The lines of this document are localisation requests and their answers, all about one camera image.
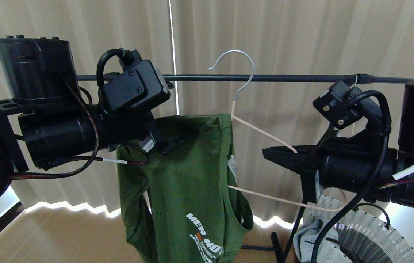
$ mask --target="green shirt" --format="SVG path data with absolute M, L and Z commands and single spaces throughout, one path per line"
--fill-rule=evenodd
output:
M 152 154 L 146 165 L 118 164 L 127 242 L 146 263 L 232 262 L 254 223 L 246 198 L 228 188 L 236 186 L 227 164 L 234 155 L 231 116 L 176 115 L 157 125 L 165 138 L 179 135 L 179 127 L 199 135 L 166 156 Z M 144 159 L 126 146 L 117 153 L 123 160 Z

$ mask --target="horizontal bar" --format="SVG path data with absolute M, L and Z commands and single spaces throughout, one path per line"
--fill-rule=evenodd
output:
M 105 74 L 106 81 L 112 80 L 117 76 L 115 73 Z M 163 75 L 167 81 L 247 81 L 249 75 Z M 414 80 L 410 78 L 394 78 L 394 77 L 375 77 L 368 74 L 358 74 L 357 84 L 369 83 L 406 83 Z M 95 75 L 79 75 L 79 81 L 93 81 L 97 80 Z M 336 82 L 343 81 L 345 83 L 354 83 L 356 76 L 353 75 L 261 75 L 257 74 L 252 77 L 252 82 Z
M 277 248 L 274 247 L 261 247 L 261 246 L 246 246 L 243 245 L 241 249 L 250 249 L 250 250 L 265 250 L 265 251 L 275 251 Z

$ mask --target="curtain fold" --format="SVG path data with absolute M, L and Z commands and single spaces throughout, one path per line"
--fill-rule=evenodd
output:
M 76 0 L 0 0 L 0 37 L 21 34 L 25 37 L 52 37 L 69 40 L 78 75 L 95 74 L 100 55 L 108 49 L 137 49 L 142 58 L 151 60 L 161 72 L 173 73 L 170 32 L 170 10 L 167 0 L 159 1 L 76 1 Z M 117 59 L 110 60 L 106 72 L 120 71 Z M 97 100 L 95 82 L 81 82 Z M 0 100 L 10 98 L 0 65 Z M 176 113 L 175 96 L 152 110 L 156 118 Z M 20 133 L 15 117 L 13 129 Z M 36 171 L 25 144 L 27 163 Z M 115 153 L 100 151 L 98 156 L 115 158 Z M 81 162 L 63 165 L 49 172 L 74 170 Z M 14 181 L 13 189 L 26 207 L 39 201 L 71 205 L 89 203 L 106 205 L 109 211 L 119 208 L 116 166 L 93 163 L 90 168 L 71 178 Z
M 353 74 L 414 78 L 414 1 L 173 1 L 173 35 L 178 73 L 209 73 L 230 49 L 247 52 L 258 74 Z M 226 55 L 210 73 L 249 74 L 246 58 Z M 243 83 L 183 82 L 180 114 L 217 114 L 231 110 Z M 235 114 L 291 143 L 315 144 L 327 121 L 312 107 L 330 83 L 251 83 L 239 94 Z M 394 120 L 390 146 L 397 147 L 403 85 L 361 85 L 389 100 Z M 356 124 L 355 133 L 365 121 Z M 300 201 L 299 176 L 262 157 L 278 144 L 234 122 L 240 187 Z M 352 127 L 342 132 L 349 136 Z M 264 220 L 294 219 L 296 207 L 247 195 L 254 214 Z

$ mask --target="wooden floor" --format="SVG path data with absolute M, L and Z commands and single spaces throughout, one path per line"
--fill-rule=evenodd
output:
M 244 238 L 248 245 L 272 246 L 270 233 L 279 234 L 282 246 L 289 230 L 274 225 L 255 225 Z M 294 262 L 290 254 L 287 262 Z M 0 263 L 142 263 L 135 249 L 126 243 L 120 216 L 67 208 L 38 208 L 21 213 L 0 233 Z M 235 262 L 274 263 L 269 251 L 241 250 Z

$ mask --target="silver metal hook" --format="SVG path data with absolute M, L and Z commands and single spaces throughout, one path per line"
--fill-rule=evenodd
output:
M 248 81 L 244 85 L 242 85 L 241 88 L 239 88 L 237 90 L 237 92 L 235 93 L 235 97 L 233 98 L 233 101 L 235 102 L 238 98 L 239 92 L 242 91 L 247 85 L 249 85 L 249 83 L 252 80 L 252 77 L 254 76 L 255 67 L 254 67 L 254 62 L 252 61 L 252 58 L 249 55 L 247 55 L 246 52 L 244 52 L 242 50 L 235 50 L 235 49 L 234 50 L 228 50 L 227 52 L 220 55 L 220 57 L 218 57 L 218 59 L 217 59 L 217 62 L 215 62 L 215 64 L 212 67 L 209 67 L 208 70 L 210 71 L 210 70 L 213 70 L 215 67 L 217 67 L 218 62 L 223 58 L 223 56 L 230 53 L 230 52 L 238 52 L 238 53 L 241 53 L 241 54 L 245 55 L 247 57 L 247 59 L 249 60 L 249 63 L 251 63 L 251 76 L 249 76 Z

